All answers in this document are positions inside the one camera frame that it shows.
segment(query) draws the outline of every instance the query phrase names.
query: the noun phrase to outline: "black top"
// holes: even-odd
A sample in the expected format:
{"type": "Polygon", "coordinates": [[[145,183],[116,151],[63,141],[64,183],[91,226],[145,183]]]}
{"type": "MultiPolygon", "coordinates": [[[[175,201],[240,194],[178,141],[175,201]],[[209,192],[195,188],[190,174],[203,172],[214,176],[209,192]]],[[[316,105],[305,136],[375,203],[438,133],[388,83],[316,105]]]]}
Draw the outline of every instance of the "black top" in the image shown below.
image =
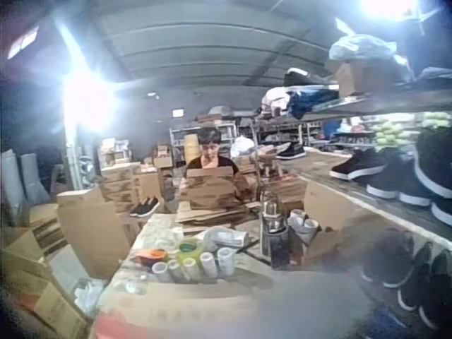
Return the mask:
{"type": "MultiPolygon", "coordinates": [[[[218,167],[232,167],[232,172],[234,173],[234,175],[236,173],[238,173],[239,168],[237,167],[236,164],[234,164],[234,162],[227,158],[227,157],[220,157],[218,156],[218,167]]],[[[187,170],[194,170],[194,169],[201,169],[203,168],[203,165],[201,164],[201,157],[195,157],[186,167],[185,169],[185,173],[184,173],[184,178],[186,178],[186,171],[187,170]]]]}

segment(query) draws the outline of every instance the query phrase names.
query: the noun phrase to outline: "window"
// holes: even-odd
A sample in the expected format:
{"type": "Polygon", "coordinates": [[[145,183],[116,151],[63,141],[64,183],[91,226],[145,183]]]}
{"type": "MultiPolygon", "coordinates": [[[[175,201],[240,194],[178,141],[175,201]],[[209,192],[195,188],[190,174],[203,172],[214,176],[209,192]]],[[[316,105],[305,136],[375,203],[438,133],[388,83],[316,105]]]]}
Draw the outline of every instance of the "window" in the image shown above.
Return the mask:
{"type": "Polygon", "coordinates": [[[183,109],[173,109],[172,111],[172,117],[173,118],[181,118],[184,116],[184,110],[183,109]]]}
{"type": "Polygon", "coordinates": [[[31,44],[36,39],[37,29],[39,27],[33,28],[30,32],[19,37],[9,49],[8,59],[14,57],[17,53],[19,53],[22,49],[26,48],[29,44],[31,44]]]}

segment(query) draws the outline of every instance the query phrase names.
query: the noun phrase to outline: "person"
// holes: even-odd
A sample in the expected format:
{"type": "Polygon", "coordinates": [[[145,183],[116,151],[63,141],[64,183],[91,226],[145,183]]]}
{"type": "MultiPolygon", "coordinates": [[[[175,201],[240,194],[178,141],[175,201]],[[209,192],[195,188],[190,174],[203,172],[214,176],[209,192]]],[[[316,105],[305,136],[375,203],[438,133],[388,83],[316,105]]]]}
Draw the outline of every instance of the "person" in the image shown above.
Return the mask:
{"type": "Polygon", "coordinates": [[[234,162],[227,158],[218,155],[221,144],[221,133],[215,127],[202,127],[198,131],[198,143],[201,149],[201,156],[194,158],[187,166],[184,173],[184,177],[181,180],[179,190],[181,194],[186,194],[189,183],[186,178],[186,173],[191,169],[201,168],[216,168],[216,167],[232,167],[234,175],[234,187],[236,196],[238,199],[245,199],[250,197],[251,190],[249,189],[248,182],[239,168],[234,162]]]}

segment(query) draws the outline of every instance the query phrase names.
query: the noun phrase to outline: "white plastic bag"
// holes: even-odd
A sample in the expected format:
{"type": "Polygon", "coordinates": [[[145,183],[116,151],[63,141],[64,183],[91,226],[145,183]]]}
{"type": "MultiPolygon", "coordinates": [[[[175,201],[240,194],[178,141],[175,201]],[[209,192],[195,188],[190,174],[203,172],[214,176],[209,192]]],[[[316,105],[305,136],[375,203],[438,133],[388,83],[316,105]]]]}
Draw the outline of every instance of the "white plastic bag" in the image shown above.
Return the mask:
{"type": "Polygon", "coordinates": [[[347,61],[353,59],[389,60],[397,52],[395,42],[385,42],[372,35],[358,34],[341,37],[330,48],[330,59],[347,61]]]}
{"type": "Polygon", "coordinates": [[[231,158],[238,157],[253,147],[254,141],[245,138],[244,136],[239,136],[234,140],[234,143],[231,146],[231,158]]]}

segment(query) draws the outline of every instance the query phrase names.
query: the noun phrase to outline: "short dark hair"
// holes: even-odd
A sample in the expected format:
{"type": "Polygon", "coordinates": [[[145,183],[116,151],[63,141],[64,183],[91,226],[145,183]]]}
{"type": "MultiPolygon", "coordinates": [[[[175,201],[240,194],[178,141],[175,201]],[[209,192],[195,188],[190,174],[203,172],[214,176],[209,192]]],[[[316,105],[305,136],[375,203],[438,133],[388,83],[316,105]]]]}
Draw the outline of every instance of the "short dark hair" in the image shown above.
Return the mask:
{"type": "Polygon", "coordinates": [[[221,144],[221,133],[215,127],[201,127],[198,131],[199,145],[208,145],[209,143],[221,144]]]}

